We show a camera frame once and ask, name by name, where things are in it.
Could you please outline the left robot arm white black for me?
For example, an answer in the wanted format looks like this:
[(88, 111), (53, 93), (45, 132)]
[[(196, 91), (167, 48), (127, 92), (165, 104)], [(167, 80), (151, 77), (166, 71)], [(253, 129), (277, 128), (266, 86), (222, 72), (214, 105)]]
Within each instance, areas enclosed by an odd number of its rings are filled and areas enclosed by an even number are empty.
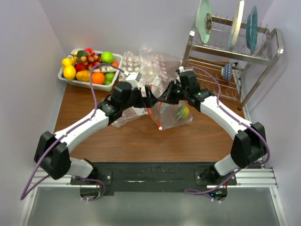
[(97, 104), (87, 116), (75, 124), (55, 134), (44, 132), (39, 140), (34, 160), (51, 178), (57, 180), (65, 175), (81, 178), (87, 185), (97, 181), (97, 172), (92, 163), (70, 157), (70, 153), (83, 140), (103, 129), (122, 116), (124, 110), (151, 108), (158, 99), (148, 85), (146, 96), (140, 88), (132, 87), (129, 82), (121, 82), (101, 103)]

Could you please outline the clear zip bag orange zipper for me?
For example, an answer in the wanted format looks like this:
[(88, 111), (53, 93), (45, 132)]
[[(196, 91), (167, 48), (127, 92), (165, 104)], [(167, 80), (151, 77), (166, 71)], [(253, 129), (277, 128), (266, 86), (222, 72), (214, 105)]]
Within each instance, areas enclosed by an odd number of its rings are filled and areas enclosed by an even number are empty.
[(186, 104), (183, 101), (176, 105), (157, 102), (152, 108), (147, 108), (146, 111), (159, 130), (167, 130), (192, 123), (191, 113), (186, 119), (177, 120), (177, 108), (181, 105)]

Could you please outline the orange fruit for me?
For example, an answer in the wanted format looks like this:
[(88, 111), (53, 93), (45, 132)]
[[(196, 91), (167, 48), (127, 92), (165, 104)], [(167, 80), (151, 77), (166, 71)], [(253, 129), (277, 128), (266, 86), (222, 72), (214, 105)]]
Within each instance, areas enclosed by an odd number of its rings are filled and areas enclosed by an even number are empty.
[(105, 82), (105, 76), (101, 72), (95, 72), (92, 74), (92, 82), (94, 84), (104, 84)]

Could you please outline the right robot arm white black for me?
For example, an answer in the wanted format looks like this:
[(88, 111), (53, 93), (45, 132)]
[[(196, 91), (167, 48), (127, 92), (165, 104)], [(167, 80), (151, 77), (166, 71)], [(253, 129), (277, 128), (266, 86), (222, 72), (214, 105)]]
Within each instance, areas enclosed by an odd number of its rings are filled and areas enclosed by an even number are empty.
[(248, 166), (259, 166), (258, 160), (267, 155), (264, 126), (251, 123), (227, 108), (218, 97), (208, 89), (201, 89), (193, 71), (180, 73), (179, 78), (169, 83), (167, 89), (158, 98), (160, 102), (177, 104), (184, 100), (218, 123), (232, 138), (229, 155), (204, 170), (202, 178), (220, 185), (226, 175)]

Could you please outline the green yellow mango fruit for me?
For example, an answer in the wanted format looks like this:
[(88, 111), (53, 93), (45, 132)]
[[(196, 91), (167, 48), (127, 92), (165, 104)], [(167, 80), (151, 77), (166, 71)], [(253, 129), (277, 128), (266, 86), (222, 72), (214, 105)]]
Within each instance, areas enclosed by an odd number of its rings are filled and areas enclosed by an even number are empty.
[(177, 108), (177, 120), (186, 119), (190, 113), (188, 106), (181, 105)]

